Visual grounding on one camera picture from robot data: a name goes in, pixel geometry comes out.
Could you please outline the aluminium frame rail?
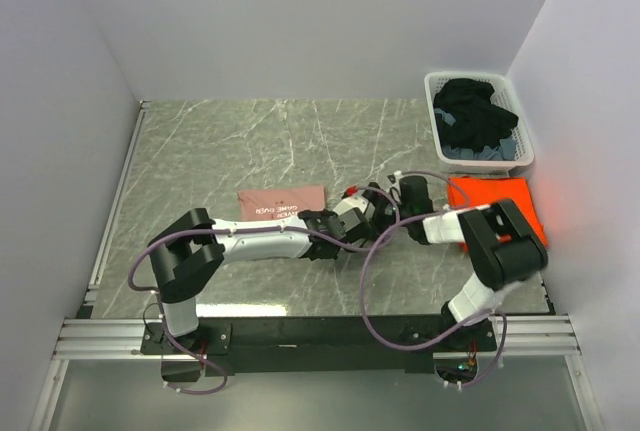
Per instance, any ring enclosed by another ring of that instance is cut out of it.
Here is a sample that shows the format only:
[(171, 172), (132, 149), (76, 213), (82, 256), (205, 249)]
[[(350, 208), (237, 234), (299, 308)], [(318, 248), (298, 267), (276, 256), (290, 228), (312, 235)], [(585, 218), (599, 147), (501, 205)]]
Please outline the aluminium frame rail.
[[(63, 322), (54, 360), (160, 360), (140, 348), (144, 325), (140, 319), (67, 319)], [(505, 357), (575, 356), (581, 348), (567, 315), (507, 317)]]

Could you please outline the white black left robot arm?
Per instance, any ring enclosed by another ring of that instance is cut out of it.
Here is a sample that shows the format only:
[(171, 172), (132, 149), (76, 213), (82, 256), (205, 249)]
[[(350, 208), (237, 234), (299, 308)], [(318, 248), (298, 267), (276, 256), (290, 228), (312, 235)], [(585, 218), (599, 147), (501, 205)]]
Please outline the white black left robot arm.
[(200, 339), (196, 296), (218, 268), (271, 259), (332, 260), (357, 252), (400, 220), (398, 204), (371, 185), (348, 190), (331, 210), (302, 210), (267, 221), (213, 219), (189, 211), (149, 244), (149, 258), (166, 322), (164, 340), (176, 352)]

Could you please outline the pink printed t-shirt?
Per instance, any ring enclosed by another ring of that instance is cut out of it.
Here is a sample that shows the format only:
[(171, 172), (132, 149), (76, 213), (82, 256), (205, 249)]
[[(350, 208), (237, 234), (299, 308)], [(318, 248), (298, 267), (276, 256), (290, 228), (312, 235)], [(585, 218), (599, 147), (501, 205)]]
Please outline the pink printed t-shirt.
[(321, 185), (240, 190), (237, 199), (244, 221), (279, 220), (301, 211), (321, 211), (327, 201)]

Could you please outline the white plastic laundry basket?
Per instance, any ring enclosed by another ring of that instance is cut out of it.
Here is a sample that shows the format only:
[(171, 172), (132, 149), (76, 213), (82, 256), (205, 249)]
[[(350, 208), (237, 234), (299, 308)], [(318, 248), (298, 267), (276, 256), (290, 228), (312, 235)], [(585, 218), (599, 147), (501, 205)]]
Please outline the white plastic laundry basket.
[[(516, 155), (513, 161), (451, 160), (443, 155), (434, 114), (433, 99), (448, 80), (456, 78), (469, 78), (492, 84), (495, 89), (494, 95), (491, 98), (492, 103), (513, 112), (519, 117), (519, 124), (512, 130), (512, 135), (510, 136), (516, 141)], [(521, 106), (513, 86), (506, 77), (487, 72), (432, 72), (424, 77), (424, 89), (427, 99), (428, 115), (434, 136), (436, 155), (442, 171), (452, 174), (501, 175), (533, 163), (534, 152), (529, 140)]]

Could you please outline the black t-shirt in basket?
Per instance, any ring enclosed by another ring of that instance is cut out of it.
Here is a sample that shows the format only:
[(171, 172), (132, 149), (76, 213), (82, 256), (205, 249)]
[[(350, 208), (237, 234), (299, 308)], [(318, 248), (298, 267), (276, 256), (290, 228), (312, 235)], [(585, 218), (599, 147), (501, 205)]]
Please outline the black t-shirt in basket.
[(513, 112), (492, 103), (495, 89), (488, 82), (469, 78), (448, 80), (433, 99), (442, 146), (483, 151), (495, 148), (519, 124)]

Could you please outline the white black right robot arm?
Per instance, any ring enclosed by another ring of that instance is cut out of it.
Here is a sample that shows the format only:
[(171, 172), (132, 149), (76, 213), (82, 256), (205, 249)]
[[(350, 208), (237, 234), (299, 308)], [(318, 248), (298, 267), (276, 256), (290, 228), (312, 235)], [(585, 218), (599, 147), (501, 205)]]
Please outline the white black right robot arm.
[(473, 326), (497, 310), (504, 298), (548, 265), (544, 243), (512, 199), (475, 204), (458, 178), (448, 186), (462, 198), (437, 212), (429, 196), (427, 172), (396, 171), (388, 176), (399, 225), (421, 245), (460, 244), (466, 248), (472, 274), (447, 301), (438, 318), (439, 334), (423, 344), (393, 349), (418, 350), (442, 342), (460, 350), (474, 337)]

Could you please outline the folded orange t-shirt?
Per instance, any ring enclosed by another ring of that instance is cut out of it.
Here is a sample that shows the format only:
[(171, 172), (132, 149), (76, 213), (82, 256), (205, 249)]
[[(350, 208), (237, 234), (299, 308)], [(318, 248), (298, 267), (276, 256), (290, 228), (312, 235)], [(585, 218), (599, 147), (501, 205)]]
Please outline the folded orange t-shirt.
[(451, 177), (450, 180), (458, 186), (458, 188), (451, 184), (447, 186), (448, 204), (451, 208), (459, 207), (466, 202), (462, 191), (466, 193), (472, 207), (488, 205), (504, 199), (511, 199), (526, 218), (542, 245), (545, 248), (549, 246), (548, 239), (544, 232), (544, 226), (536, 214), (532, 196), (525, 178), (490, 179)]

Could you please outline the black robot mounting base bar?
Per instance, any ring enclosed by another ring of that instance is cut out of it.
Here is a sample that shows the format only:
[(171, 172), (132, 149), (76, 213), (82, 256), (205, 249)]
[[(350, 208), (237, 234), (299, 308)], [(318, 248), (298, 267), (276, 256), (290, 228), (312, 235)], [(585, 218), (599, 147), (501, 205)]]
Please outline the black robot mounting base bar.
[(237, 373), (403, 370), (434, 372), (435, 353), (497, 349), (491, 322), (463, 328), (425, 350), (403, 352), (379, 343), (359, 316), (207, 317), (179, 342)]

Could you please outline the blue garment in basket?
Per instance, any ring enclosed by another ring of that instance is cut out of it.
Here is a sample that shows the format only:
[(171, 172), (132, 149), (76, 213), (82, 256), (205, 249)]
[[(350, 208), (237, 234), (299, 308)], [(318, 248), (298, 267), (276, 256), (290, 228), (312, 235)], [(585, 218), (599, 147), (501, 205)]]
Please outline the blue garment in basket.
[(512, 137), (500, 139), (496, 146), (485, 145), (480, 151), (460, 146), (454, 137), (456, 118), (440, 109), (434, 110), (440, 146), (443, 155), (451, 160), (513, 161), (516, 155), (516, 141)]

